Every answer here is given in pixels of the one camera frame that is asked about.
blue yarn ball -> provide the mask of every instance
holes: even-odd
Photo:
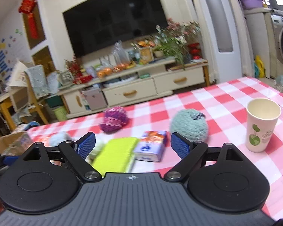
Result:
[[[205,141],[208,137],[208,124],[205,115],[195,109],[181,110],[171,121],[171,133],[177,132],[189,141]]]

cream drawer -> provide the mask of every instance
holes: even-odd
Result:
[[[70,114],[86,111],[79,91],[64,94]]]
[[[204,82],[202,67],[154,77],[157,93]]]
[[[113,89],[103,89],[103,92],[110,106],[156,95],[153,79],[128,83]]]

yellow bottle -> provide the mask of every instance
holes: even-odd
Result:
[[[255,63],[259,68],[259,77],[260,78],[264,78],[265,77],[265,73],[264,73],[264,63],[262,62],[261,58],[259,55],[256,55],[255,57]]]
[[[266,4],[266,1],[265,1],[265,0],[263,0],[263,1],[264,1],[263,7],[268,8],[268,6],[267,6],[267,4]]]

drawer handle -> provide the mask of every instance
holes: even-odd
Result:
[[[77,99],[78,105],[79,105],[80,107],[82,107],[83,105],[82,105],[82,103],[81,103],[80,97],[79,97],[78,95],[76,95],[75,98]]]
[[[127,96],[130,96],[130,95],[135,94],[135,93],[137,93],[137,91],[136,90],[132,90],[131,92],[124,92],[123,95],[125,97],[127,97]]]
[[[185,77],[182,77],[182,78],[175,79],[173,82],[174,83],[180,83],[180,82],[184,82],[186,80],[187,80],[187,77],[185,76]]]

tv stand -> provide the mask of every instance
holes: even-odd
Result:
[[[68,118],[104,111],[112,106],[127,106],[173,94],[173,90],[180,89],[205,82],[209,86],[208,63],[206,60],[193,66],[175,71],[167,71],[166,65],[175,62],[174,57],[159,60],[152,64],[137,65],[134,68],[113,73],[102,79],[95,78],[88,83],[74,85],[57,93],[62,97],[63,103],[68,111]],[[81,93],[84,88],[93,84],[105,82],[122,76],[138,73],[148,73],[150,77],[136,79],[122,85],[109,86],[102,89],[107,100],[107,106],[96,110],[86,110]]]

